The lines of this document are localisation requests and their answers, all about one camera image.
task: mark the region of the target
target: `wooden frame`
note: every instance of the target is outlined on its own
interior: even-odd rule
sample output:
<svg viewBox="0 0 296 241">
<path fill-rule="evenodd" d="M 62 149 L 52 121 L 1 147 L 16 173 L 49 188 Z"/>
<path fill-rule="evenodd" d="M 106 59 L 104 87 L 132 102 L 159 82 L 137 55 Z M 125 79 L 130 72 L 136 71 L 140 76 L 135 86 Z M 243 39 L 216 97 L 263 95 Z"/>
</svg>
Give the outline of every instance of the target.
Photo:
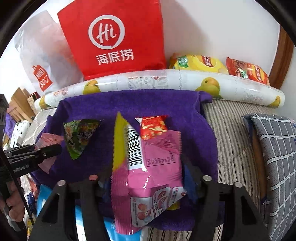
<svg viewBox="0 0 296 241">
<path fill-rule="evenodd" d="M 269 74 L 270 86 L 280 89 L 290 67 L 294 43 L 281 27 L 278 47 L 272 69 Z"/>
<path fill-rule="evenodd" d="M 27 97 L 20 88 L 17 88 L 12 95 L 11 102 L 9 103 L 6 112 L 10 114 L 16 122 L 28 120 L 32 123 L 33 118 L 35 117 L 35 114 L 27 101 Z"/>
<path fill-rule="evenodd" d="M 3 140 L 2 140 L 2 148 L 5 146 L 6 143 L 9 142 L 9 137 L 8 135 L 4 134 L 3 135 Z"/>
</svg>

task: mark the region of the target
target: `barcode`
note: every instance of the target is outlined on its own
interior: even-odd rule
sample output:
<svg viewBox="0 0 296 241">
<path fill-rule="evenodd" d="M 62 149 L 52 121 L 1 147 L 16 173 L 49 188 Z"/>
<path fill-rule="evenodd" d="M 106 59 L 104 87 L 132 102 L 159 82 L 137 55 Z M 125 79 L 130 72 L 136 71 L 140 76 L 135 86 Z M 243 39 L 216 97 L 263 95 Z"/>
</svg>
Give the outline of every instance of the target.
<svg viewBox="0 0 296 241">
<path fill-rule="evenodd" d="M 142 168 L 143 158 L 141 152 L 141 138 L 140 135 L 132 126 L 127 127 L 127 159 L 129 170 Z"/>
</svg>

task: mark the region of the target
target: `white wall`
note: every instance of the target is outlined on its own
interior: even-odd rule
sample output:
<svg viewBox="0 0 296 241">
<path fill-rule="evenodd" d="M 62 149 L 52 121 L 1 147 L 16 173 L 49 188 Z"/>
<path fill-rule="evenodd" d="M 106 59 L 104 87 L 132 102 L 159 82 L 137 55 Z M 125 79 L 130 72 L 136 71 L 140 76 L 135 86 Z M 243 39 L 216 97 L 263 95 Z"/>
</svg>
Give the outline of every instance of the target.
<svg viewBox="0 0 296 241">
<path fill-rule="evenodd" d="M 296 47 L 294 46 L 292 60 L 286 78 L 281 86 L 285 94 L 285 104 L 278 109 L 280 115 L 296 120 Z"/>
<path fill-rule="evenodd" d="M 48 0 L 34 14 L 47 9 L 58 22 L 56 13 L 70 2 Z M 196 53 L 225 63 L 229 56 L 270 72 L 280 26 L 255 0 L 161 0 L 161 4 L 167 59 L 174 52 Z M 12 39 L 0 58 L 0 92 L 10 101 L 17 87 L 34 92 Z"/>
</svg>

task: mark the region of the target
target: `yellow chip bag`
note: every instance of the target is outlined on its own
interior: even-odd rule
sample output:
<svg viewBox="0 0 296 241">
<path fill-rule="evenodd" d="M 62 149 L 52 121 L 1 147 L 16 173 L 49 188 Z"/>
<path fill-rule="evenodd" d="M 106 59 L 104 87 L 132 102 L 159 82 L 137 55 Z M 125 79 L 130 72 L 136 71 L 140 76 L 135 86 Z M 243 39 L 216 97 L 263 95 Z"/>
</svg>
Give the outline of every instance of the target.
<svg viewBox="0 0 296 241">
<path fill-rule="evenodd" d="M 170 59 L 169 69 L 185 69 L 228 74 L 227 68 L 217 58 L 202 55 L 187 54 L 177 57 L 174 54 Z"/>
</svg>

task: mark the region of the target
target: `red candy wrapper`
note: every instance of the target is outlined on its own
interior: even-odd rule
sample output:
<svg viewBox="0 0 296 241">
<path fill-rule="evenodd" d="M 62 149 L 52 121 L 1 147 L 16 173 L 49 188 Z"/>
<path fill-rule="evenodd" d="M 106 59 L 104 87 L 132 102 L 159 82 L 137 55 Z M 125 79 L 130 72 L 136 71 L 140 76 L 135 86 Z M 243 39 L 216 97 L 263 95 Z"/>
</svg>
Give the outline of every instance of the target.
<svg viewBox="0 0 296 241">
<path fill-rule="evenodd" d="M 45 146 L 50 146 L 53 144 L 61 144 L 61 142 L 64 140 L 63 137 L 50 134 L 50 133 L 42 133 L 41 137 L 37 141 L 35 145 L 35 150 L 45 147 Z M 54 164 L 56 160 L 56 156 L 50 157 L 45 159 L 42 163 L 40 163 L 38 166 L 40 167 L 41 170 L 46 172 L 47 174 L 49 173 L 50 168 Z"/>
<path fill-rule="evenodd" d="M 164 120 L 167 115 L 159 115 L 154 117 L 140 117 L 136 120 L 141 124 L 140 136 L 143 140 L 149 140 L 152 137 L 161 135 L 168 131 Z"/>
</svg>

